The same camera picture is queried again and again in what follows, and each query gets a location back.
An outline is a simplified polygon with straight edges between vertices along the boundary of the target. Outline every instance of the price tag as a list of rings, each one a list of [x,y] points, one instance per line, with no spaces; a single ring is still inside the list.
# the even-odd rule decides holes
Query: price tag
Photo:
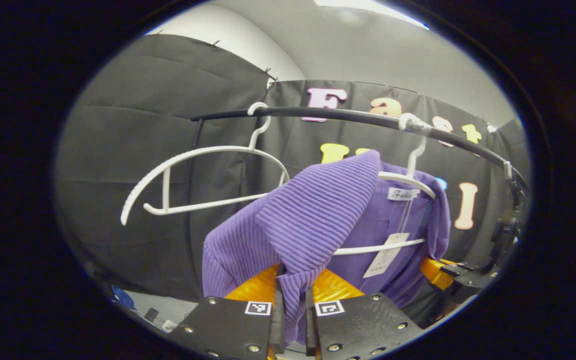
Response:
[[[399,189],[391,187],[388,189],[388,200],[394,201],[410,201],[417,197],[420,189]]]
[[[384,245],[405,242],[409,235],[409,232],[398,232],[396,234],[390,234]],[[363,274],[363,278],[370,278],[371,276],[380,275],[386,272],[386,269],[388,269],[388,266],[390,266],[391,262],[395,260],[395,257],[398,253],[400,253],[401,249],[402,248],[400,247],[396,247],[391,248],[390,250],[379,251],[377,256],[374,257],[374,260],[372,260],[368,270],[366,270],[366,272]]]

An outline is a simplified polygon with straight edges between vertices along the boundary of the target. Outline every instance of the purple ribbed garment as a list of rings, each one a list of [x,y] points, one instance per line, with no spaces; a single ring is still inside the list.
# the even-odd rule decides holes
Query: purple ribbed garment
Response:
[[[379,171],[406,174],[370,150],[328,164],[314,164],[288,183],[250,203],[211,231],[203,244],[203,294],[225,297],[249,278],[279,262],[286,344],[306,341],[304,297],[324,268],[364,293],[383,292],[398,307],[409,303],[426,281],[419,269],[423,256],[441,258],[448,248],[448,199],[434,176],[414,178],[436,194],[421,191],[412,203],[405,246],[381,275],[363,278],[377,253],[332,256],[339,248],[382,245],[396,233],[407,201],[389,200],[390,187],[416,189],[381,180]]]

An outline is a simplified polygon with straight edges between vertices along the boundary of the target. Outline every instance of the white plastic hanger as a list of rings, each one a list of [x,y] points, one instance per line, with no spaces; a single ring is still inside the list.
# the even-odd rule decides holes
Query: white plastic hanger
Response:
[[[414,116],[414,114],[411,114],[409,112],[405,112],[405,113],[401,114],[401,116],[399,117],[399,129],[400,130],[406,130],[406,124],[409,121],[411,123],[414,123],[414,125],[417,125],[417,126],[420,126],[423,128],[430,128],[430,125],[423,122],[420,118]],[[407,174],[406,175],[401,175],[398,173],[392,173],[392,172],[387,172],[387,171],[379,171],[379,173],[377,174],[377,178],[382,179],[382,180],[394,180],[396,182],[402,182],[402,183],[413,185],[413,186],[421,189],[423,192],[428,194],[430,196],[430,198],[432,198],[434,200],[436,198],[435,192],[432,191],[432,189],[430,189],[430,187],[428,187],[428,185],[426,185],[425,183],[420,182],[418,180],[415,180],[415,178],[414,178],[415,168],[417,166],[417,158],[420,157],[424,153],[425,150],[426,150],[426,137],[421,136],[421,143],[419,144],[418,148],[413,150],[410,153],[410,155],[408,156],[408,167],[407,167]]]
[[[258,108],[267,108],[263,102],[256,102],[250,106],[247,110],[249,116],[253,115],[255,110]],[[235,151],[240,153],[251,153],[256,155],[261,155],[261,157],[265,157],[270,159],[272,162],[277,164],[281,168],[281,178],[279,178],[279,185],[281,186],[284,184],[284,180],[288,182],[290,180],[290,176],[288,175],[288,171],[284,164],[281,163],[276,157],[270,155],[270,153],[263,152],[261,150],[257,150],[255,147],[257,145],[257,138],[260,134],[263,134],[268,127],[270,127],[270,116],[265,117],[265,122],[263,123],[262,127],[254,130],[252,136],[250,136],[250,143],[246,146],[211,146],[205,148],[198,148],[197,150],[187,151],[181,153],[175,157],[172,157],[160,164],[159,166],[152,169],[144,178],[142,178],[137,185],[132,189],[128,198],[126,198],[125,203],[123,204],[123,209],[121,210],[121,223],[126,225],[128,221],[128,214],[130,214],[130,210],[133,207],[135,201],[139,194],[144,191],[146,186],[154,180],[158,175],[163,173],[163,183],[162,183],[162,208],[158,209],[153,207],[149,203],[144,203],[143,208],[146,209],[147,212],[153,215],[168,215],[168,214],[178,214],[178,213],[185,213],[185,212],[192,212],[193,210],[201,210],[201,209],[208,209],[214,207],[221,207],[222,205],[230,205],[235,203],[241,203],[243,201],[254,200],[258,198],[262,198],[267,193],[261,194],[254,194],[251,196],[243,196],[238,198],[230,198],[228,200],[218,200],[212,202],[205,202],[205,203],[197,203],[195,205],[184,205],[178,207],[169,207],[169,190],[170,190],[170,167],[174,164],[179,162],[183,162],[184,160],[197,157],[198,155],[204,155],[209,153],[218,153],[221,151]]]

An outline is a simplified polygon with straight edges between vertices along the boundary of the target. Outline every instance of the blue object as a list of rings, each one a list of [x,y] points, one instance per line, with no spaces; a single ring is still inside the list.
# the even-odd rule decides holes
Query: blue object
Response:
[[[444,189],[444,191],[446,189],[448,189],[448,182],[446,182],[446,180],[444,180],[441,177],[435,177],[435,179],[437,179],[437,182],[439,182],[439,184],[441,184],[441,188]]]
[[[133,300],[133,298],[130,297],[129,294],[127,294],[124,290],[119,289],[119,287],[116,287],[115,285],[111,286],[112,286],[112,292],[114,292],[114,297],[117,299],[117,301],[119,301],[119,304],[125,306],[130,310],[137,310],[135,308],[135,301]]]

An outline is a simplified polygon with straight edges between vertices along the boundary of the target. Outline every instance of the ceiling light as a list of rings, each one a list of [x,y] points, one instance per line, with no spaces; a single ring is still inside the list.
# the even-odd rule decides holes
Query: ceiling light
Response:
[[[430,30],[426,25],[423,25],[423,23],[415,20],[414,18],[406,16],[405,14],[395,11],[388,6],[382,5],[379,2],[375,2],[373,0],[315,0],[315,3],[320,7],[339,7],[367,10],[370,12],[384,14],[395,19],[403,20],[420,28]]]

